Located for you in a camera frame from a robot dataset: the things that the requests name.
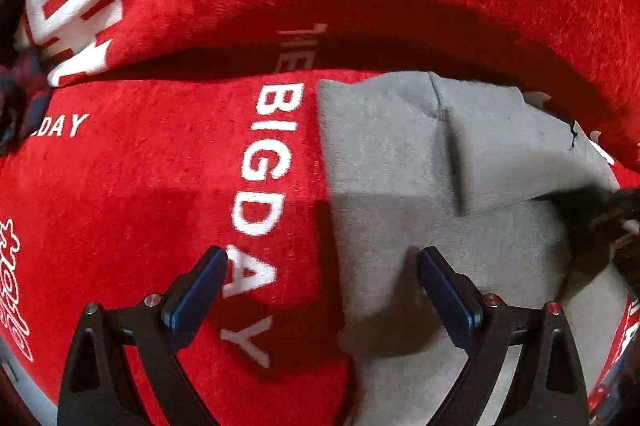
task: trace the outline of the silver screw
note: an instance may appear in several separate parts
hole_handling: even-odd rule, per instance
[[[95,311],[98,310],[99,305],[96,302],[93,303],[89,303],[85,308],[84,308],[84,313],[85,314],[93,314]]]
[[[562,305],[556,303],[555,301],[551,301],[546,304],[546,308],[549,312],[551,312],[554,316],[558,316],[562,313]]]
[[[502,300],[500,299],[500,297],[492,292],[488,292],[487,294],[485,294],[482,297],[482,301],[484,301],[484,304],[488,307],[499,307],[500,305],[502,305]]]
[[[155,307],[160,303],[162,296],[159,294],[150,294],[145,298],[145,305],[147,307]]]

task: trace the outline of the red cloth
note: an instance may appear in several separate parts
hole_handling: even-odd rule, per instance
[[[108,22],[96,22],[101,9]],[[640,0],[27,0],[23,26],[23,45],[75,53],[58,69],[60,85],[91,79],[80,70],[105,80],[60,88],[41,135],[0,163],[0,218],[20,243],[6,263],[19,301],[3,300],[21,317],[12,345],[19,356],[17,345],[28,345],[26,367],[53,399],[87,302],[133,304],[164,290],[210,244],[231,244],[272,268],[261,267],[256,283],[273,269],[275,279],[219,300],[180,355],[205,402],[224,426],[344,417],[353,381],[335,345],[320,78],[421,69],[517,84],[546,93],[538,96],[550,96],[546,108],[602,132],[603,148],[639,167]],[[286,70],[298,71],[268,75]],[[157,81],[167,79],[182,81]],[[264,85],[298,83],[295,109],[258,113]],[[266,120],[296,129],[252,130]],[[289,168],[243,179],[245,151],[263,139],[289,148]],[[277,155],[261,152],[253,168],[261,156],[271,171]],[[273,229],[249,236],[232,225],[239,192],[284,196]],[[244,216],[264,218],[253,205]],[[253,326],[262,332],[248,355],[228,337]],[[142,395],[149,401],[146,386]]]

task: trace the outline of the gray cloth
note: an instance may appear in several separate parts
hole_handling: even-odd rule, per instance
[[[358,373],[352,421],[424,426],[466,354],[418,286],[418,250],[437,246],[482,291],[542,307],[558,293],[569,252],[550,203],[531,199],[617,183],[577,125],[525,104],[516,88],[398,72],[321,82],[319,107],[346,323],[339,340]],[[566,302],[583,332],[576,343],[588,388],[625,297],[607,270]],[[516,362],[512,347],[481,424],[494,423]]]

